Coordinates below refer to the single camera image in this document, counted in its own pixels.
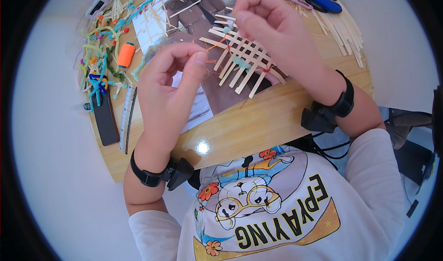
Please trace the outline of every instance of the child's right hand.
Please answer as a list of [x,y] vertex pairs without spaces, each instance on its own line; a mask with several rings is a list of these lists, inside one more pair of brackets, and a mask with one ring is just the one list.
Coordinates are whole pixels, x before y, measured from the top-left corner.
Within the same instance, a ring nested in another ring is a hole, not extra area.
[[240,35],[261,43],[275,64],[296,80],[324,69],[302,18],[284,0],[237,0],[233,15]]
[[284,0],[237,0],[232,13],[240,35],[261,43],[315,101],[332,106],[346,91],[343,77],[325,66],[302,18]]

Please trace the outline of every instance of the woman in brown coat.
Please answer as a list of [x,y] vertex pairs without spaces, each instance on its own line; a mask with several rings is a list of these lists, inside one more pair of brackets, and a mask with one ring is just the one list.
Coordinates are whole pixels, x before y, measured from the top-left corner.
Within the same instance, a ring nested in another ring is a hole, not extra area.
[[[215,14],[226,8],[226,4],[222,0],[201,0],[199,4],[191,6],[189,9],[171,17],[180,10],[192,5],[198,0],[169,0],[165,3],[165,8],[169,16],[171,25],[178,27],[179,22],[185,27],[187,33],[180,30],[168,31],[168,37],[170,40],[180,42],[192,42],[201,45],[203,48],[207,46],[205,43],[199,40],[200,37],[212,39],[214,41],[220,41],[221,38],[208,32],[214,25],[214,21],[220,20],[215,18]],[[173,29],[173,27],[167,26],[167,30]],[[216,47],[209,51],[208,60],[218,61],[222,55],[223,50]],[[230,88],[226,83],[230,82],[236,72],[231,73],[231,76],[223,86],[219,86],[219,75],[214,73],[214,64],[208,63],[207,68],[210,72],[208,79],[203,81],[202,87],[208,98],[209,105],[214,115],[224,111],[225,109],[245,100],[248,98],[251,90],[246,86],[243,91],[238,95],[233,88]]]

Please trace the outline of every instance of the yellow glasses print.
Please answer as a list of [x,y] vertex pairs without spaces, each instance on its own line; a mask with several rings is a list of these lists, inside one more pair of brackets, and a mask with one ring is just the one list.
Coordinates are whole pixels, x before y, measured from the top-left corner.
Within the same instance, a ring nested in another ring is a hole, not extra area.
[[[264,189],[268,190],[269,192],[271,192],[271,193],[272,193],[272,197],[271,197],[270,199],[268,199],[268,200],[264,200],[263,203],[258,203],[258,204],[256,204],[256,203],[252,203],[252,202],[251,202],[251,195],[252,195],[252,192],[255,192],[255,191],[258,190],[259,188],[264,188]],[[225,220],[232,219],[232,218],[234,218],[235,216],[237,216],[240,212],[242,212],[244,209],[247,209],[247,208],[249,208],[249,207],[263,207],[263,206],[267,206],[269,203],[272,203],[273,201],[275,201],[275,200],[278,199],[278,198],[279,198],[279,195],[278,195],[277,193],[275,193],[274,190],[272,190],[272,189],[269,188],[268,186],[258,185],[258,186],[256,186],[256,187],[252,188],[251,191],[249,191],[248,196],[247,196],[247,198],[246,198],[246,203],[247,203],[247,205],[245,205],[245,206],[243,206],[243,205],[240,203],[240,201],[239,201],[238,199],[236,199],[236,198],[225,198],[225,199],[222,199],[221,201],[219,201],[219,202],[217,203],[217,206],[215,207],[215,213],[217,214],[217,215],[215,216],[215,220],[216,220],[217,222],[219,222],[219,221],[225,221]],[[232,215],[222,217],[222,216],[220,216],[220,214],[219,214],[219,208],[222,207],[222,203],[225,202],[225,201],[227,201],[227,200],[230,200],[230,201],[235,202],[236,205],[238,206],[238,209],[237,209]]]

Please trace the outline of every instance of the child's left hand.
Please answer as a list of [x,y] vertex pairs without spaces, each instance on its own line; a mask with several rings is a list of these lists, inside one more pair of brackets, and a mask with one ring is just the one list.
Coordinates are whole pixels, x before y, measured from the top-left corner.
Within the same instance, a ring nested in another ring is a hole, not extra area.
[[[144,133],[135,152],[139,168],[152,173],[164,170],[189,119],[197,89],[207,74],[208,55],[204,51],[193,43],[168,45],[151,60],[140,77],[137,94]],[[179,87],[174,88],[172,77],[177,71],[183,75]],[[159,164],[152,164],[153,158]]]

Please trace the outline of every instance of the orange flower print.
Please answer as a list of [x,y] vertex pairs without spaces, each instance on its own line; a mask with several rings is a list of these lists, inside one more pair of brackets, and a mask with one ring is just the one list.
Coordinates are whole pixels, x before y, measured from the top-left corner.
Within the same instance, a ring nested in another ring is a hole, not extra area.
[[208,245],[205,247],[206,248],[206,253],[210,254],[212,256],[219,256],[219,250],[222,250],[223,248],[220,247],[220,243],[218,241],[208,241],[207,243]]
[[213,194],[219,191],[217,188],[218,185],[218,182],[214,182],[204,187],[200,194],[198,194],[198,198],[201,200],[208,200]]
[[262,151],[261,153],[258,154],[259,157],[261,157],[261,158],[263,158],[265,160],[271,159],[271,158],[273,158],[276,155],[277,155],[277,151],[275,151],[274,149],[273,150],[267,149],[267,150],[264,150],[264,151]]

